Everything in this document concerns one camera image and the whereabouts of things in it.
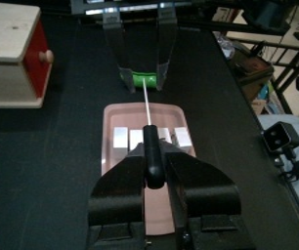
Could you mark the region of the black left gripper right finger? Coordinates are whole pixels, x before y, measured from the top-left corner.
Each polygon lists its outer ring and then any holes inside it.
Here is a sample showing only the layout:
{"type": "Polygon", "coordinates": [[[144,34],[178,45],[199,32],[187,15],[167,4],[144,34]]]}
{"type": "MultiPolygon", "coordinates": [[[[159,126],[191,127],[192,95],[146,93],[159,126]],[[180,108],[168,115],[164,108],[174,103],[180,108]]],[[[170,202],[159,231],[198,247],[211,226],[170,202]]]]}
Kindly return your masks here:
{"type": "Polygon", "coordinates": [[[256,250],[238,186],[211,164],[171,144],[164,170],[178,250],[256,250]]]}

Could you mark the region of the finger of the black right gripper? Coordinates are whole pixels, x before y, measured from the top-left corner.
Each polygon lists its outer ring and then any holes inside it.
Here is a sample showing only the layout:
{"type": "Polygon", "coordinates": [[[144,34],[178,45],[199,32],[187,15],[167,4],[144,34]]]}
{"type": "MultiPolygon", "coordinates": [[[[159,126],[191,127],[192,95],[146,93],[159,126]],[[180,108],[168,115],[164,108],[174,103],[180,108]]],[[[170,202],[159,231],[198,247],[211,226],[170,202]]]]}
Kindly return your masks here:
{"type": "Polygon", "coordinates": [[[156,89],[162,90],[167,79],[170,59],[178,34],[178,18],[174,5],[158,6],[158,65],[156,89]]]}
{"type": "Polygon", "coordinates": [[[131,93],[136,92],[134,71],[130,64],[124,39],[124,27],[119,12],[103,13],[103,29],[107,43],[116,58],[122,79],[131,93]]]}

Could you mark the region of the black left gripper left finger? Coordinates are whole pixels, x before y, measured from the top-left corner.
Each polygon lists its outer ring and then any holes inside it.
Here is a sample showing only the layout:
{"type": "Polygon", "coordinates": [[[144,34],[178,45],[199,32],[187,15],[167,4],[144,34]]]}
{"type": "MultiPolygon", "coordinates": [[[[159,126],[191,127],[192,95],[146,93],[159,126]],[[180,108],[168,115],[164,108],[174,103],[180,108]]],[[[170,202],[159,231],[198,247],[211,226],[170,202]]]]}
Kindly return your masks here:
{"type": "Polygon", "coordinates": [[[87,250],[146,250],[144,144],[100,177],[90,196],[87,250]]]}

